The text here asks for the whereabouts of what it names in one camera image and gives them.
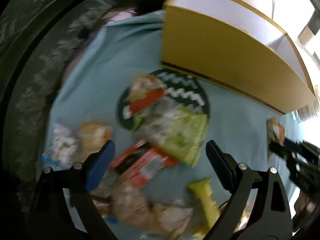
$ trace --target zigzag line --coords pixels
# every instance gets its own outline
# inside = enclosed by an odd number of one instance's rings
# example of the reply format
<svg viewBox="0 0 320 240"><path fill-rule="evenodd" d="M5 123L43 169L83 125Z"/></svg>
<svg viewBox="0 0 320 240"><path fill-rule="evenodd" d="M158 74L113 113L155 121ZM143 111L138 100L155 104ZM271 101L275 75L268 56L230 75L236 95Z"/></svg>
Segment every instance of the zigzag line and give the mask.
<svg viewBox="0 0 320 240"><path fill-rule="evenodd" d="M198 88L196 83L191 78L185 80L183 77L176 77L176 75L174 73L168 75L167 72L162 72L162 73L158 74L157 77L161 78L163 81L171 80L171 82L173 84L182 83L185 87L192 86L194 89Z"/></svg>
<svg viewBox="0 0 320 240"><path fill-rule="evenodd" d="M199 94L195 94L193 91L185 92L184 88L179 88L175 90L174 88L168 88L166 90L167 94L170 94L172 97L176 98L181 96L182 98L190 98L193 101L197 101L200 106L204 106L204 100Z"/></svg>

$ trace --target light blue tablecloth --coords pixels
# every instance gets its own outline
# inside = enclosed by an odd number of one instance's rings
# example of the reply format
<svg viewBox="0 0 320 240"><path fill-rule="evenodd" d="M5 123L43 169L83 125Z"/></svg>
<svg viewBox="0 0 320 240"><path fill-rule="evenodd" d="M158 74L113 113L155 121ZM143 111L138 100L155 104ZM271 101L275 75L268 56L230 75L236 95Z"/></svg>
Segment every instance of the light blue tablecloth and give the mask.
<svg viewBox="0 0 320 240"><path fill-rule="evenodd" d="M104 26L84 53L62 87L50 113L47 147L52 141L52 124L61 123L78 129L84 121L104 121L113 127L116 155L134 143L132 134L121 127L116 117L116 105L121 93L137 73L150 73L161 68L161 34L164 12L158 11ZM240 95L199 80L208 95L211 118L205 141L214 139L223 152L251 169L279 170L288 197L294 185L284 162L272 157L267 162L266 119L276 116L286 128L286 136L302 139L301 127L290 116L278 116L263 106ZM218 205L228 200L207 157L202 152L198 166L183 164L161 170L145 186L143 193L152 202L182 199L189 203L192 195L185 185L211 178ZM110 226L122 239L139 239L140 231L124 226Z"/></svg>

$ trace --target cardboard box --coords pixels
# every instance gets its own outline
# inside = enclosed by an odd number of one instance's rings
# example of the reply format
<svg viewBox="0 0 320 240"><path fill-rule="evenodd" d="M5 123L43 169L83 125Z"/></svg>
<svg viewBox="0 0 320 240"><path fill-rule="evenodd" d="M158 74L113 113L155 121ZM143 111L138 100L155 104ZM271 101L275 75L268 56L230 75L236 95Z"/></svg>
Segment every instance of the cardboard box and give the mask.
<svg viewBox="0 0 320 240"><path fill-rule="evenodd" d="M162 64L286 114L315 100L289 35L241 0L167 0Z"/></svg>

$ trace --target blue gripper pad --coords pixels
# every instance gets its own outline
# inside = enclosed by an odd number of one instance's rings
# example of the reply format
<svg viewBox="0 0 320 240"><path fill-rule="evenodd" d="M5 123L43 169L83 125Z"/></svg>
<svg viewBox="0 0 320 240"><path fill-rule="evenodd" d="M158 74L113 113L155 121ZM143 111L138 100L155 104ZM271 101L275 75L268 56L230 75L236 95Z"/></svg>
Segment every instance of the blue gripper pad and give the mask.
<svg viewBox="0 0 320 240"><path fill-rule="evenodd" d="M87 177L84 186L88 192L98 187L115 156L115 152L115 143L108 140L98 153L91 154L84 162L84 166L87 166Z"/></svg>

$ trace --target yellow-green plastic wrapper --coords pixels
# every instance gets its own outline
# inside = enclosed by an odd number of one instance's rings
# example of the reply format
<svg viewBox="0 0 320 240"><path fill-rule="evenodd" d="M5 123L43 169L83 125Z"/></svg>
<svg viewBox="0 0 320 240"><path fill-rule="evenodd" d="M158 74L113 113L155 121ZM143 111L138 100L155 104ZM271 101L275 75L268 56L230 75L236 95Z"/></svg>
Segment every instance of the yellow-green plastic wrapper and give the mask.
<svg viewBox="0 0 320 240"><path fill-rule="evenodd" d="M211 179L205 179L188 185L188 188L193 191L196 198L200 200L207 220L207 225L195 229L193 236L197 240L202 240L206 236L220 216L219 208L212 199L213 192L209 184L210 181Z"/></svg>
<svg viewBox="0 0 320 240"><path fill-rule="evenodd" d="M155 144L187 165L197 164L207 128L206 114L194 113L164 97L144 115L136 131L138 138Z"/></svg>

